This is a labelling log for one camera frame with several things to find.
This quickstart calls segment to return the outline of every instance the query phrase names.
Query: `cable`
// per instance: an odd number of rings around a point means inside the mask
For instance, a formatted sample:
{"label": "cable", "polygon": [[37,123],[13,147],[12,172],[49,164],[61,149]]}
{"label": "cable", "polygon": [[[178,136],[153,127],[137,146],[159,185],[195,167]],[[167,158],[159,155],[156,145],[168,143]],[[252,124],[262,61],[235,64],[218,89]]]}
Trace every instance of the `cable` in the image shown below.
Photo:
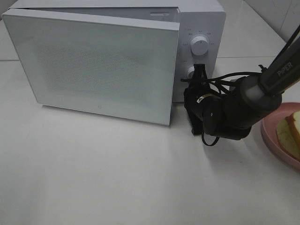
{"label": "cable", "polygon": [[201,138],[202,138],[202,142],[203,142],[206,146],[214,146],[214,145],[219,141],[219,139],[220,139],[219,137],[216,137],[216,139],[214,140],[213,143],[207,144],[207,142],[205,141],[205,138],[204,138],[204,132],[202,132]]}
{"label": "cable", "polygon": [[225,94],[229,94],[230,91],[228,89],[226,89],[225,87],[223,87],[223,85],[217,83],[217,82],[209,82],[211,84],[213,84],[214,86],[217,87],[217,89],[219,90],[219,93],[221,94],[221,92],[224,92]]}
{"label": "cable", "polygon": [[208,83],[214,85],[214,86],[217,88],[217,90],[218,90],[218,92],[219,92],[217,96],[221,98],[221,97],[222,97],[222,96],[221,96],[222,91],[220,90],[220,88],[219,88],[215,83],[213,83],[213,82],[208,82]]}
{"label": "cable", "polygon": [[291,35],[290,39],[286,42],[285,46],[283,47],[283,49],[281,49],[280,53],[276,56],[276,58],[273,60],[271,65],[288,49],[288,47],[293,43],[294,39],[297,37],[299,32],[300,32],[300,25],[295,30],[295,32]]}
{"label": "cable", "polygon": [[217,81],[221,80],[224,78],[228,78],[231,76],[241,76],[241,75],[261,75],[261,73],[257,72],[237,72],[237,73],[231,73],[231,74],[226,74],[224,76],[216,77],[216,78],[211,78],[211,79],[181,79],[182,82],[192,82],[192,83],[203,83],[203,82],[209,82],[209,81]]}
{"label": "cable", "polygon": [[224,86],[229,86],[229,87],[237,87],[238,85],[235,82],[232,81],[223,81],[223,80],[219,80],[216,81],[218,84],[224,85]]}

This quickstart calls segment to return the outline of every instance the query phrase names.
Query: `microwave door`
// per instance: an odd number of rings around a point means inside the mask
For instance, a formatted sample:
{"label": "microwave door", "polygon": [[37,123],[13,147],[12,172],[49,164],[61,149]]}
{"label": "microwave door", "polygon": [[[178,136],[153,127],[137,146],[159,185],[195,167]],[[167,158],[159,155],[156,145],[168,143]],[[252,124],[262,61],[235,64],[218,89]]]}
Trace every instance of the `microwave door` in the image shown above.
{"label": "microwave door", "polygon": [[179,23],[30,9],[3,19],[39,103],[169,125]]}

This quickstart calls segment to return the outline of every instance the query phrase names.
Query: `microwave control panel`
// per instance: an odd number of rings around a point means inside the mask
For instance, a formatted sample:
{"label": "microwave control panel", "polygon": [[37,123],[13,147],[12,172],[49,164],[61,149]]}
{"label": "microwave control panel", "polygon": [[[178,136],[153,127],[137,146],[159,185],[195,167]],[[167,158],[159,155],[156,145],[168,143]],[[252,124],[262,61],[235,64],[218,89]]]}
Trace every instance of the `microwave control panel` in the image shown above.
{"label": "microwave control panel", "polygon": [[174,77],[173,102],[183,101],[188,86],[182,78],[191,78],[195,63],[203,63],[212,77],[225,22],[225,12],[179,13],[179,40]]}

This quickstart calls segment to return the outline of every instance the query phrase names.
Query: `pink plate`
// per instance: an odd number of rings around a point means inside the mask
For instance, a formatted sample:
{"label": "pink plate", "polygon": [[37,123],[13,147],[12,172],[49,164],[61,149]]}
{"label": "pink plate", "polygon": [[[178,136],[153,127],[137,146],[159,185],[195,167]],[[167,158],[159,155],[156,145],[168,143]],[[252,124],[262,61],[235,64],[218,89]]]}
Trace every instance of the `pink plate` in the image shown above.
{"label": "pink plate", "polygon": [[269,149],[289,165],[300,170],[300,160],[292,156],[279,144],[276,126],[286,116],[300,110],[299,102],[285,102],[262,120],[262,137]]}

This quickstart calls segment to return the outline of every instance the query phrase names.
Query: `bread slice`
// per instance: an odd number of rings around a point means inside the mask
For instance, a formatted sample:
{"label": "bread slice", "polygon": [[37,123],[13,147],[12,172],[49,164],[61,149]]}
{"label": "bread slice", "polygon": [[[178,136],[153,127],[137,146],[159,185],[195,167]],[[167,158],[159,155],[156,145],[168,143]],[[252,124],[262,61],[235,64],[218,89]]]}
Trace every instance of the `bread slice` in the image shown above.
{"label": "bread slice", "polygon": [[300,149],[300,111],[294,112],[292,115],[287,117],[286,120],[289,124],[292,137]]}
{"label": "bread slice", "polygon": [[295,158],[300,159],[300,149],[292,136],[289,123],[286,118],[277,124],[276,132],[281,147]]}

